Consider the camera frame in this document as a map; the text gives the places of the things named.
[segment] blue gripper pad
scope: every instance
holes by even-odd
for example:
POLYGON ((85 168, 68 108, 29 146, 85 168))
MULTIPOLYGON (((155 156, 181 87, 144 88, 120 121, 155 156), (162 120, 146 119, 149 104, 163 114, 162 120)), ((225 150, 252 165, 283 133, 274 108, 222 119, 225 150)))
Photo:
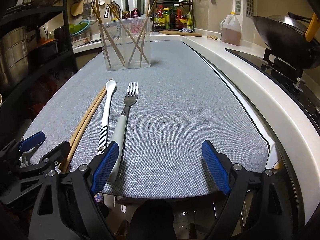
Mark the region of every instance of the blue gripper pad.
POLYGON ((231 191, 228 183, 228 174, 220 163, 214 150, 206 141, 204 141, 202 143, 201 151, 218 190, 221 190, 225 195, 228 195, 231 191))
POLYGON ((29 138, 22 140, 19 146, 21 152, 28 152, 33 147, 37 146, 40 143, 43 143, 45 140, 45 135, 42 131, 31 135, 29 138))
POLYGON ((92 178, 91 192, 95 195, 97 192, 103 190, 108 177, 115 166, 116 160, 119 156, 119 145, 114 142, 112 147, 107 152, 106 156, 101 161, 92 178))

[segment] gray table mat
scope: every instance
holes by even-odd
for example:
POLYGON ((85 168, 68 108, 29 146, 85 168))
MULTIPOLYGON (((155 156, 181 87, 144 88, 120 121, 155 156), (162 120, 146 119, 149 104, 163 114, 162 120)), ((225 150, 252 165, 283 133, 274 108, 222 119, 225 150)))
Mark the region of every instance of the gray table mat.
MULTIPOLYGON (((263 171, 268 145, 219 76, 180 41, 152 42, 151 49, 149 68, 107 72, 100 53, 77 72, 26 132, 25 138, 39 130, 47 137, 30 162, 38 163, 60 142, 69 141, 93 99, 113 78, 117 90, 111 102, 108 143, 124 107, 128 83, 138 82, 140 90, 130 109, 118 177, 113 185, 105 185, 104 193, 178 198, 216 191, 201 155, 206 139, 233 163, 263 171)), ((80 141, 70 171, 97 154, 105 98, 80 141)))

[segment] ceramic spoon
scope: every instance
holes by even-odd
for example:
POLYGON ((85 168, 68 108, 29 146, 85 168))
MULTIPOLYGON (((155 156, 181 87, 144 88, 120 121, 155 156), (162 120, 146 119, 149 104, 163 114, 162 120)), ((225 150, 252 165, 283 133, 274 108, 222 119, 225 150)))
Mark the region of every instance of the ceramic spoon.
POLYGON ((111 97, 113 92, 116 88, 116 82, 114 80, 109 80, 106 83, 106 90, 107 90, 107 100, 106 104, 104 105, 102 122, 101 122, 101 129, 100 129, 100 138, 99 138, 99 154, 107 147, 107 134, 108 134, 108 121, 109 121, 109 113, 110 113, 110 104, 111 104, 111 97))
POLYGON ((105 0, 100 0, 99 5, 104 5, 106 3, 105 0))

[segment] chopstick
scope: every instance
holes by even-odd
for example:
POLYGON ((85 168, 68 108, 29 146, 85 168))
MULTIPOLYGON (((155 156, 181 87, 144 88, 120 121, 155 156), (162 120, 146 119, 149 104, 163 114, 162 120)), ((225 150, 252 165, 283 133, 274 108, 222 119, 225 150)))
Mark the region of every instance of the chopstick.
POLYGON ((143 27, 142 27, 142 29, 141 29, 141 31, 140 31, 139 37, 138 37, 138 39, 137 39, 137 42, 136 42, 136 44, 134 45, 132 54, 131 54, 131 56, 130 56, 130 59, 129 59, 129 62, 128 62, 128 66, 130 65, 130 62, 131 62, 132 57, 133 57, 133 54, 134 54, 134 52, 135 52, 135 50, 136 50, 136 48, 137 48, 137 46, 138 46, 139 40, 140 40, 140 38, 141 38, 141 36, 142 36, 142 33, 143 33, 144 29, 146 28, 147 23, 150 22, 149 17, 150 17, 151 12, 153 12, 153 9, 154 9, 154 7, 155 7, 155 5, 156 5, 156 2, 157 2, 157 0, 155 0, 155 1, 153 2, 153 5, 152 5, 152 7, 151 7, 150 10, 149 10, 148 15, 146 16, 146 20, 145 20, 145 22, 144 22, 144 24, 143 24, 143 27))
MULTIPOLYGON (((115 12, 115 10, 109 5, 109 8, 111 9, 112 13, 114 14, 114 16, 119 20, 120 24, 122 25, 122 27, 124 28, 124 30, 126 31, 126 33, 129 35, 129 37, 131 38, 131 40, 136 43, 136 40, 134 39, 134 37, 132 36, 131 32, 128 30, 128 28, 124 25, 124 23, 121 21, 120 17, 117 15, 117 13, 115 12)), ((149 61, 146 57, 146 55, 144 55, 144 53, 142 52, 142 56, 145 58, 146 62, 149 64, 149 61)))
POLYGON ((93 114, 95 113, 95 111, 97 110, 99 104, 101 103, 103 97, 106 95, 107 90, 106 87, 104 87, 99 94, 97 95, 97 97, 94 99, 94 101, 92 102, 92 104, 89 106, 87 112, 85 112, 84 116, 82 117, 80 123, 78 124, 75 132, 73 133, 69 143, 71 146, 70 152, 67 156, 66 159, 64 159, 60 165, 59 165, 59 169, 61 170, 61 173, 65 173, 71 160, 72 157, 78 147, 78 144, 83 136, 83 133, 85 131, 85 129, 87 128, 93 114))
MULTIPOLYGON (((148 15, 148 13, 149 13, 149 7, 150 7, 150 0, 148 0, 148 2, 147 2, 147 6, 146 6, 146 9, 147 9, 147 11, 146 11, 146 15, 148 15)), ((144 39, 145 39, 145 37, 146 37, 146 30, 144 29, 144 31, 143 31, 143 37, 142 37, 142 43, 141 43, 141 50, 140 50, 140 62, 139 62, 139 68, 141 68, 142 55, 144 55, 144 54, 143 54, 143 46, 144 46, 144 39)))
POLYGON ((113 41, 112 37, 111 37, 110 34, 108 33, 106 27, 102 24, 103 22, 102 22, 102 20, 101 20, 100 15, 99 15, 98 12, 97 12, 97 10, 95 9, 95 7, 94 7, 92 4, 91 4, 91 7, 92 7, 92 9, 93 9, 96 17, 98 18, 99 23, 102 25, 102 28, 103 28, 104 32, 106 33, 106 35, 107 35, 107 37, 108 37, 108 39, 109 39, 109 41, 110 41, 110 43, 111 43, 111 46, 113 47, 113 49, 115 50, 116 54, 118 55, 119 60, 121 61, 122 65, 125 67, 124 58, 123 58, 121 52, 120 52, 119 49, 117 48, 117 45, 115 44, 115 42, 113 41))
MULTIPOLYGON (((99 3, 97 1, 98 0, 96 0, 97 13, 98 13, 98 15, 100 15, 99 3)), ((109 67, 111 68, 110 58, 109 58, 109 54, 108 54, 108 48, 107 48, 107 45, 106 45, 106 40, 105 40, 104 35, 103 35, 102 25, 100 25, 100 21, 99 21, 99 29, 100 29, 100 33, 102 34, 103 47, 105 48, 105 52, 106 52, 106 56, 107 56, 107 59, 108 59, 109 67)))

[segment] plastic jug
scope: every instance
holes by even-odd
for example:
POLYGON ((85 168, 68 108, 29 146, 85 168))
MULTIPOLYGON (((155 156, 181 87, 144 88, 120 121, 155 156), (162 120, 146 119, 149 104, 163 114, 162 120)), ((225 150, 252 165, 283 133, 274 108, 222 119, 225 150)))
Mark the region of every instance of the plastic jug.
POLYGON ((240 46, 241 26, 234 12, 221 21, 220 30, 221 41, 240 46))

